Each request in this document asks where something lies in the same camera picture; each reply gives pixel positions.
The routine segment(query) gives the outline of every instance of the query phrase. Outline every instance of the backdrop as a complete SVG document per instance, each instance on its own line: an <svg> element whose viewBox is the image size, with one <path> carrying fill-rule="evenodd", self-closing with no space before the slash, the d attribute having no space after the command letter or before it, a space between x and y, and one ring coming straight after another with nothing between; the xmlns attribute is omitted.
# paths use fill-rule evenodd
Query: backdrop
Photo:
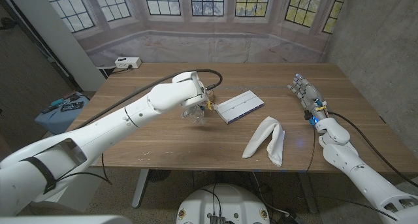
<svg viewBox="0 0 418 224"><path fill-rule="evenodd" d="M344 0L49 0L96 67L317 63Z"/></svg>

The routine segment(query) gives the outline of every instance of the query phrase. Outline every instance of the black strap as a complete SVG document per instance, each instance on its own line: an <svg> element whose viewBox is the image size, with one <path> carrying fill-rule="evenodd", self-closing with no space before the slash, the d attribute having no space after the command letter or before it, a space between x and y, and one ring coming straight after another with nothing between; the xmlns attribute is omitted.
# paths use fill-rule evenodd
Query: black strap
<svg viewBox="0 0 418 224"><path fill-rule="evenodd" d="M39 169L39 171L42 173L42 175L44 175L44 177L46 179L46 187L45 187L45 190L44 190L44 194L46 194L47 192L55 189L57 181L54 178L54 175L52 175L51 171L46 167L46 165L44 163L42 163L42 161L40 161L36 157L29 157L29 158L26 158L26 159L22 159L21 161L30 162L33 166L35 166L37 169Z"/></svg>

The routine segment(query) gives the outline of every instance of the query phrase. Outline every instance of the window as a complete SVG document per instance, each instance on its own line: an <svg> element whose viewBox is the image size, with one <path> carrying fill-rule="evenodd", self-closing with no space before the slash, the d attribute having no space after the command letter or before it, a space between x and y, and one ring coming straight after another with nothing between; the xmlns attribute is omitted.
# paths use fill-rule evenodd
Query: window
<svg viewBox="0 0 418 224"><path fill-rule="evenodd" d="M71 33L93 27L82 0L49 0Z"/></svg>
<svg viewBox="0 0 418 224"><path fill-rule="evenodd" d="M131 16L125 0L98 0L108 22Z"/></svg>
<svg viewBox="0 0 418 224"><path fill-rule="evenodd" d="M146 0L151 15L181 15L178 0Z"/></svg>
<svg viewBox="0 0 418 224"><path fill-rule="evenodd" d="M321 0L290 0L286 20L311 27Z"/></svg>
<svg viewBox="0 0 418 224"><path fill-rule="evenodd" d="M332 34L334 31L335 23L337 22L338 15L340 14L342 4L344 0L335 0L334 5L332 6L332 10L328 16L328 20L324 27L324 32Z"/></svg>
<svg viewBox="0 0 418 224"><path fill-rule="evenodd" d="M268 0L236 0L235 16L266 16Z"/></svg>
<svg viewBox="0 0 418 224"><path fill-rule="evenodd" d="M191 0L194 16L223 16L224 0Z"/></svg>

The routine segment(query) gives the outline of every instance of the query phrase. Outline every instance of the white cloth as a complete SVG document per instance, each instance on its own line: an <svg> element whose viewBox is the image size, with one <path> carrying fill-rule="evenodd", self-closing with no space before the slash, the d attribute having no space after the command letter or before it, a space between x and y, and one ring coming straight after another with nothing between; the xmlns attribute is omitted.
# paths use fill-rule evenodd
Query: white cloth
<svg viewBox="0 0 418 224"><path fill-rule="evenodd" d="M254 135L248 142L243 158L250 158L257 151L257 148L266 138L273 132L273 137L267 146L268 157L277 166L281 166L283 161L283 141L285 139L285 132L281 128L278 120L267 117L255 131Z"/></svg>

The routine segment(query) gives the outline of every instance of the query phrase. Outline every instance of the cable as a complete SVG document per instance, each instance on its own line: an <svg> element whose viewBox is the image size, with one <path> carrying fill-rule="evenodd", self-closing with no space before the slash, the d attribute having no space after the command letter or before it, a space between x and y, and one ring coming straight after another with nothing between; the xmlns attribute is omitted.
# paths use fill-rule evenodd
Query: cable
<svg viewBox="0 0 418 224"><path fill-rule="evenodd" d="M182 74L182 73L184 73L184 72L190 72L190 71L196 71L196 72L210 72L210 73L214 73L214 74L216 74L216 75L218 75L218 76L219 76L219 81L218 81L218 83L216 83L216 84L212 84L212 85L210 85L210 86L206 87L206 90L207 90L207 91L209 91L209 90L211 90L211 89L214 89L214 88L218 87L218 86L222 83L222 80L223 80L222 75L221 75L219 72L214 71L214 70L211 70L211 69L188 70L188 71L182 71L182 72L177 72L177 73L174 73L174 74L170 74L170 75L168 75L168 76L166 76L166 77L164 77L164 78L161 78L161 79L159 79L159 80L155 81L154 83L148 84L147 86L145 86L145 87L143 87L143 88L140 88L140 89L138 89L137 91L135 91L135 92L131 93L130 95L126 96L125 98L123 98L122 100L120 100L120 101L118 101L117 103L113 104L112 106L109 106L108 108L104 109L102 112L98 113L97 115L95 115L95 116L93 116L92 118L90 118L90 119L86 120L84 123L80 124L80 125L79 125L78 127L76 127L75 129L79 129L79 128L82 128L82 127L86 126L87 124L89 124L89 123L93 122L93 121L94 121L94 120L96 120L97 118L99 118L99 117L101 117L102 115L106 114L107 112L111 111L113 108L115 108L115 107L119 106L120 104L124 103L125 101L128 101L129 99L131 99L132 97L134 97L134 96L138 95L139 93L142 93L143 91L145 91L145 90L147 90L147 89L149 89L149 88L151 88L151 87L154 87L154 86L156 86L157 84L160 84L161 82L164 82L165 80L168 80L168 79L170 79L170 78L173 78L173 77L175 77L175 76L176 76L176 75L178 75L178 74Z"/></svg>
<svg viewBox="0 0 418 224"><path fill-rule="evenodd" d="M115 72L112 72L112 74L118 74L118 73L121 73L121 72L123 72L123 71L130 70L130 69L132 69L132 65L129 65L127 68L125 68L125 69L123 69L123 70L121 70L121 71L115 71Z"/></svg>
<svg viewBox="0 0 418 224"><path fill-rule="evenodd" d="M219 213L221 213L221 201L219 201L219 198L217 197L217 195L215 193L211 192L211 191L208 191L207 189L204 189L204 188L200 188L200 189L203 190L203 191L207 191L207 192L211 193L212 195L214 195L216 197L217 202L219 203Z"/></svg>
<svg viewBox="0 0 418 224"><path fill-rule="evenodd" d="M217 185L217 182L215 183L215 185L214 185L214 189L213 189L213 191L212 191L212 199L213 199L213 201L214 201L214 215L215 215L215 187L216 187L216 185ZM222 216L222 212L221 212L221 208L219 208L219 216L221 217Z"/></svg>
<svg viewBox="0 0 418 224"><path fill-rule="evenodd" d="M306 169L306 172L308 172L309 171L309 168L311 167L311 165L312 165L312 161L314 160L314 153L315 153L315 143L316 143L316 129L315 129L315 126L312 126L312 128L313 128L313 149L312 149L312 156L311 156L311 161L309 162L309 166L308 166L308 168Z"/></svg>
<svg viewBox="0 0 418 224"><path fill-rule="evenodd" d="M71 177L71 176L74 176L74 175L79 175L79 174L87 174L87 175L92 175L92 176L95 176L95 177L98 177L98 178L100 178L100 179L102 179L102 180L104 180L104 181L106 181L107 183L109 183L110 185L112 185L112 182L109 180L109 178L107 177L107 174L106 174L106 170L105 170L105 160L104 160L104 155L102 154L102 168L103 168L103 174L104 174L104 176L105 176L105 178L103 178L102 176L100 176L100 175L97 175L97 174L94 174L94 173L91 173L91 172L75 172L75 173L73 173L73 174L69 174L69 175L64 175L64 176L62 176L62 177L60 177L60 178L58 178L57 180L56 180L56 183L58 183L59 181L61 181L61 180L64 180L65 178L68 178L68 177Z"/></svg>
<svg viewBox="0 0 418 224"><path fill-rule="evenodd" d="M356 205L359 205L359 206L363 206L365 208L369 208L369 209L374 210L376 212L379 212L379 213L381 213L381 214L383 214L383 215L385 215L385 216L387 216L387 217L389 217L389 218L391 218L391 219L393 219L395 221L398 221L393 216L390 216L389 214L387 214L387 213L385 213L383 211L380 211L377 208L373 208L371 206L368 206L368 205L365 205L365 204L361 204L361 203L358 203L358 202L354 202L354 201L350 201L350 200L344 200L344 199L340 199L340 198L336 198L336 197L328 197L328 196L324 196L324 195L313 195L313 196L310 196L308 198L313 198L313 197L326 198L326 199L334 199L334 200L339 200L339 201L342 201L342 202L348 202L348 203L351 203L351 204L356 204Z"/></svg>
<svg viewBox="0 0 418 224"><path fill-rule="evenodd" d="M259 188L259 192L260 192L261 200L263 201L263 203L264 203L267 207L269 207L269 208L271 208L271 209L273 209L273 210L275 210L275 211L278 211L278 212L284 213L284 214L286 214L287 216L289 216L289 215L290 215L290 213L288 213L288 212L286 212L286 211L283 211L283 210L280 210L280 209L278 209L278 208L275 208L275 207L273 207L273 206L271 206L271 205L267 204L267 202L266 202L266 201L264 200L264 198L263 198L263 194L261 193L261 188L260 188L259 181L258 181L257 177L255 176L255 173L254 173L254 172L253 172L253 175L254 175L255 181L257 182L257 187Z"/></svg>
<svg viewBox="0 0 418 224"><path fill-rule="evenodd" d="M412 184L415 187L418 187L418 184L416 184L415 182L411 181L409 178L407 178L405 175L403 175L401 172L399 172L395 167L393 167L392 164L390 164L390 162L388 160L386 160L384 158L384 156L382 154L380 154L380 152L378 151L378 149L376 149L373 144L367 139L366 135L364 135L364 133L351 121L349 121L347 118L345 118L344 116L335 113L335 112L328 112L329 114L338 116L340 118L342 118L343 120L347 121L351 126L353 126L357 132L360 133L360 135L365 139L365 141L367 142L367 144L374 150L374 152L376 152L376 154L393 170L395 171L401 178L405 179L405 181L409 182L410 184Z"/></svg>

